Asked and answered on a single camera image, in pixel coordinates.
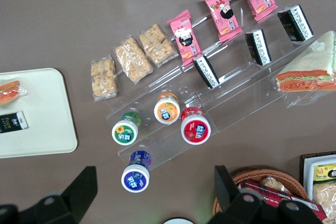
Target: red box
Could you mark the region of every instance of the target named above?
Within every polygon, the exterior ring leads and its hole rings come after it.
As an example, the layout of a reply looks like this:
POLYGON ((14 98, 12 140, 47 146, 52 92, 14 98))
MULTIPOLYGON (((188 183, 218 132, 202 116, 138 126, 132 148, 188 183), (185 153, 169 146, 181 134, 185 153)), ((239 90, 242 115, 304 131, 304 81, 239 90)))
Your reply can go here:
POLYGON ((286 194, 283 191, 278 191, 273 188, 264 186, 262 184, 259 184, 257 182, 251 181, 251 180, 244 180, 240 182, 241 188, 249 188, 252 189, 258 193, 261 194, 261 196, 264 198, 265 202, 273 207, 278 207, 280 201, 282 200, 293 200, 298 201, 306 206, 308 206, 310 209, 313 210, 313 212, 316 214, 316 216, 322 221, 323 219, 327 218, 326 213, 324 212, 321 205, 318 205, 314 203, 313 201, 304 200, 299 197, 296 197, 291 194, 286 194))

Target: sandwich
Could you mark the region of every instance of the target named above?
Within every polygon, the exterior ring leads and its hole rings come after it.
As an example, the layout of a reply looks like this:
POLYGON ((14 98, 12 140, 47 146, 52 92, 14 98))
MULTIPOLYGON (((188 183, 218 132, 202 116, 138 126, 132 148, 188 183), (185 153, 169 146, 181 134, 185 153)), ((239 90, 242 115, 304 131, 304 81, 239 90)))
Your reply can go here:
POLYGON ((277 75, 283 92, 336 90, 336 33, 329 31, 277 75))

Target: white circular object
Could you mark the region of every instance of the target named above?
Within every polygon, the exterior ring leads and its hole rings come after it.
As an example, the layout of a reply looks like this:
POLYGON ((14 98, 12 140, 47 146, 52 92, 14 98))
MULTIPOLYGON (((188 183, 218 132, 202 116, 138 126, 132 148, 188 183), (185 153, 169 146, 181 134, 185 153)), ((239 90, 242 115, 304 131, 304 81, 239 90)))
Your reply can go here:
POLYGON ((205 143, 208 139, 209 139, 209 137, 210 137, 210 134, 211 134, 211 127, 210 127, 210 124, 209 124, 209 122, 208 122, 208 120, 205 118, 205 117, 203 117, 203 116, 201 116, 201 115, 190 115, 190 116, 187 116, 184 120, 183 120, 183 122, 182 122, 182 124, 181 124, 181 134, 182 134, 182 138, 184 139, 184 141, 186 141, 187 143, 189 143, 189 144, 193 144, 193 145, 199 145, 199 144, 203 144, 203 143, 205 143), (204 125, 208 128, 208 134, 204 137, 204 139, 203 140, 201 140, 201 141, 199 141, 199 142, 192 142, 192 141, 190 141, 189 139, 187 139, 187 137, 185 136, 185 134, 184 134, 184 129, 185 129, 185 127, 190 123, 190 122, 192 122, 192 121, 201 121, 202 123, 204 123, 204 125))
POLYGON ((183 219, 183 218, 174 218, 174 219, 167 220, 163 224, 194 224, 194 223, 189 220, 183 219))
POLYGON ((116 141, 118 144, 120 145, 130 145, 132 143, 134 143, 134 141, 137 139, 138 136, 138 127, 136 126, 135 123, 133 123, 132 121, 129 120, 121 120, 118 123, 115 124, 115 126, 112 128, 112 138, 114 139, 114 141, 116 141), (125 135, 123 135, 122 139, 119 139, 118 137, 116 137, 116 129, 121 127, 121 126, 126 126, 129 127, 130 130, 133 132, 133 137, 130 141, 122 141, 123 139, 125 139, 125 135))
POLYGON ((177 121, 177 119, 179 119, 180 117, 180 105, 179 103, 173 99, 173 98, 162 98, 160 101, 158 101, 154 107, 154 115, 155 115, 155 118, 160 122, 160 123, 163 123, 163 124, 171 124, 171 123, 174 123, 177 121), (161 117, 161 114, 159 113, 159 107, 162 105, 162 104, 165 104, 165 103, 171 103, 173 104, 175 107, 176 107, 176 117, 173 119, 173 120, 165 120, 161 117))
POLYGON ((146 190, 146 188, 148 187, 149 184, 149 171, 143 167, 142 165, 129 165, 128 167, 125 168, 124 172, 122 173, 121 176, 121 184, 122 186, 129 192, 131 193, 140 193, 144 190, 146 190), (128 174, 130 173, 138 173, 140 175, 142 175, 145 178, 145 182, 143 180, 141 180, 141 178, 134 178, 133 176, 131 176, 133 178, 133 181, 136 182, 137 187, 133 187, 132 188, 132 179, 130 178, 130 183, 125 183, 125 177, 127 177, 128 174))

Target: woven basket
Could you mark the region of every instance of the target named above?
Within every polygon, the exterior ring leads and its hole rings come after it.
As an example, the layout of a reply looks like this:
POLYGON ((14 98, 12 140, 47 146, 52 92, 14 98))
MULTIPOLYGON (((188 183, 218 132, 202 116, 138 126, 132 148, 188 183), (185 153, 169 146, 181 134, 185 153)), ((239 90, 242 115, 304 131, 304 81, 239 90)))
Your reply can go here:
MULTIPOLYGON (((232 179, 236 184, 239 184, 243 180, 249 179, 254 182, 261 182, 268 176, 273 176, 277 181, 281 182, 293 195, 296 195, 302 199, 308 200, 308 195, 303 186, 286 173, 278 172, 277 170, 270 169, 257 169, 257 170, 246 170, 244 172, 238 173, 233 176, 232 179)), ((220 206, 217 198, 215 199, 213 206, 213 214, 220 212, 220 206)))

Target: brown tabletop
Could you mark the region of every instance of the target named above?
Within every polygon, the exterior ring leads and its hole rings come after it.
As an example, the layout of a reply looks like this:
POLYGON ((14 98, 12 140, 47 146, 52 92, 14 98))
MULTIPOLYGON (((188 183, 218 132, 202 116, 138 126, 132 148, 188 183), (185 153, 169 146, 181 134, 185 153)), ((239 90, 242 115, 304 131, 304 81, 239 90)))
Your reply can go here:
MULTIPOLYGON (((336 30, 334 0, 276 2, 300 4, 315 34, 336 30)), ((278 100, 152 170, 144 192, 127 192, 120 146, 106 120, 110 107, 93 101, 90 61, 154 23, 171 35, 166 21, 185 9, 195 19, 207 12, 203 0, 0 0, 0 71, 58 69, 78 137, 72 153, 0 159, 0 205, 23 210, 94 165, 99 191, 82 223, 156 224, 181 216, 203 224, 212 216, 215 165, 269 166, 298 179, 301 154, 335 150, 334 93, 289 109, 278 100)))

